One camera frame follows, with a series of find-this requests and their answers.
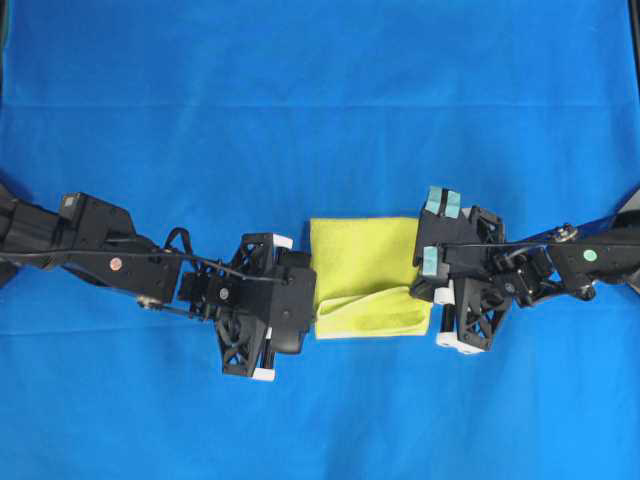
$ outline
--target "blue fabric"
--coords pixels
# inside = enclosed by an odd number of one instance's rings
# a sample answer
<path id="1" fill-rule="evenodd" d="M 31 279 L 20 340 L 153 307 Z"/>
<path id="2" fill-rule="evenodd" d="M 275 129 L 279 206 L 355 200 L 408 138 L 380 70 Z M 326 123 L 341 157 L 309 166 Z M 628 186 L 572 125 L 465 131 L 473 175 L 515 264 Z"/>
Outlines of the blue fabric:
<path id="1" fill-rule="evenodd" d="M 638 186 L 626 0 L 11 2 L 0 170 L 156 241 L 308 246 L 311 216 L 416 215 L 429 185 L 511 239 Z M 0 292 L 0 477 L 638 478 L 640 299 L 514 311 L 486 355 L 317 342 L 261 384 L 208 326 L 61 271 Z M 439 311 L 434 313 L 439 323 Z"/>

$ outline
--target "yellow cloth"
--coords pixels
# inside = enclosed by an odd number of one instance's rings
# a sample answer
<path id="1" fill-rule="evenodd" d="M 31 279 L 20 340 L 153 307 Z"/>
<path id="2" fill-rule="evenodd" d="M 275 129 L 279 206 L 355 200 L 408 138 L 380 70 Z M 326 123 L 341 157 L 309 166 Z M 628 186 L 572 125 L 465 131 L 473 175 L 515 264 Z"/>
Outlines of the yellow cloth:
<path id="1" fill-rule="evenodd" d="M 424 335 L 431 304 L 409 295 L 414 218 L 312 219 L 316 337 Z"/>

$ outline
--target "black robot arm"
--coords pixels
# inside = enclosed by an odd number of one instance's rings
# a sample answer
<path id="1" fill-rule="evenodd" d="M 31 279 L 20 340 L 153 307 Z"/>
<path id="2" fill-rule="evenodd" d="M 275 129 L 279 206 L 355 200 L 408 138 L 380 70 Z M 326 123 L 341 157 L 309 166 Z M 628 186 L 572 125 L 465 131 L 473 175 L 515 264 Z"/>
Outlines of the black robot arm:
<path id="1" fill-rule="evenodd" d="M 183 251 L 173 246 L 180 237 Z M 213 321 L 223 372 L 274 378 L 276 353 L 300 353 L 313 321 L 315 272 L 307 253 L 268 234 L 244 235 L 230 263 L 193 254 L 174 229 L 163 246 L 139 235 L 129 213 L 84 193 L 63 197 L 58 213 L 16 198 L 0 184 L 0 288 L 22 266 L 60 267 L 99 287 L 135 296 L 146 309 Z M 170 306 L 182 263 L 178 300 Z"/>
<path id="2" fill-rule="evenodd" d="M 532 307 L 563 294 L 589 301 L 599 281 L 640 293 L 640 191 L 611 217 L 507 243 L 497 215 L 461 209 L 458 193 L 432 187 L 414 265 L 411 294 L 444 306 L 437 343 L 487 351 L 514 301 Z"/>

